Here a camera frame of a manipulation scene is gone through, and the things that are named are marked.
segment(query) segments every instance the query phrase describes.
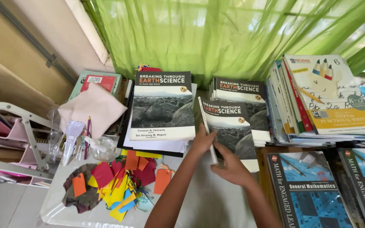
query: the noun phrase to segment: red book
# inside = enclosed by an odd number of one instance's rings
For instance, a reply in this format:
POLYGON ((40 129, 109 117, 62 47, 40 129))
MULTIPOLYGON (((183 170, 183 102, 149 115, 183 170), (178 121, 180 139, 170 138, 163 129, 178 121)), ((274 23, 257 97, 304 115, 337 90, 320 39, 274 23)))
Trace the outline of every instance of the red book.
POLYGON ((80 92, 84 92, 88 89, 90 83, 97 83, 100 87, 106 91, 112 93, 114 89, 116 77, 113 76, 101 76, 101 75, 87 75, 85 81, 81 87, 80 92))
POLYGON ((292 92, 294 93, 295 101, 297 102, 298 109, 299 109, 299 114, 301 114, 302 123, 304 124, 305 131, 306 132, 313 131, 312 124, 311 124, 311 121, 309 121, 307 111, 305 110, 304 105, 302 104, 301 98, 298 95, 298 91, 296 91, 297 86, 296 86, 294 80, 292 79, 292 76, 291 76, 290 72, 288 71, 288 68, 287 68, 287 65, 286 65, 285 61, 283 61, 283 63, 284 63, 284 66, 285 66, 285 70, 287 71, 288 79, 291 82, 292 92))

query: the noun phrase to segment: person's hand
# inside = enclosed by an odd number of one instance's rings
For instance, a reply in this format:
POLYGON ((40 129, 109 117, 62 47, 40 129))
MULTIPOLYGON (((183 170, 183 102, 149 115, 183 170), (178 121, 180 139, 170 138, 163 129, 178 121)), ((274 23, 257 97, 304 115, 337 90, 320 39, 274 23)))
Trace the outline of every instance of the person's hand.
POLYGON ((205 152, 209 150, 210 145, 212 145, 213 140, 216 137, 216 133, 217 131, 213 131, 209 135, 206 135, 204 123, 200 123, 200 130, 195 136, 190 152, 202 156, 205 152))
POLYGON ((219 153, 221 153, 223 159, 225 159, 225 166, 220 167, 218 165, 211 165, 210 168, 212 172, 218 174, 221 178, 232 184, 240 185, 242 187, 248 184, 253 176, 239 158, 224 145, 218 142, 214 142, 213 145, 218 149, 219 153))

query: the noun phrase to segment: table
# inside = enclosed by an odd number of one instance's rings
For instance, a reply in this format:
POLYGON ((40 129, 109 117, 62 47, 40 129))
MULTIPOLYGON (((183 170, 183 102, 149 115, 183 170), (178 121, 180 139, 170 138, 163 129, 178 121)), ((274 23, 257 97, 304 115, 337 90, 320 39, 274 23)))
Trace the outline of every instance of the table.
MULTIPOLYGON (((182 158, 164 156, 163 163, 170 169, 177 170, 182 160, 182 158)), ((160 159, 157 160, 157 168, 160 166, 160 161, 160 159)), ((101 201, 93 210, 83 214, 77 214, 75 206, 65 207, 63 205, 62 199, 65 193, 63 183, 70 173, 86 163, 98 162, 89 156, 87 160, 73 160, 67 166, 60 166, 57 169, 40 211, 40 217, 45 223, 85 228, 144 227, 149 212, 131 209, 126 212, 122 223, 119 223, 109 216, 110 211, 106 209, 104 201, 101 201)), ((211 163, 209 153, 200 159, 175 227, 256 227, 243 189, 212 173, 209 168, 211 163)), ((153 194, 154 184, 145 187, 149 196, 154 197, 153 204, 160 197, 160 195, 153 194)))

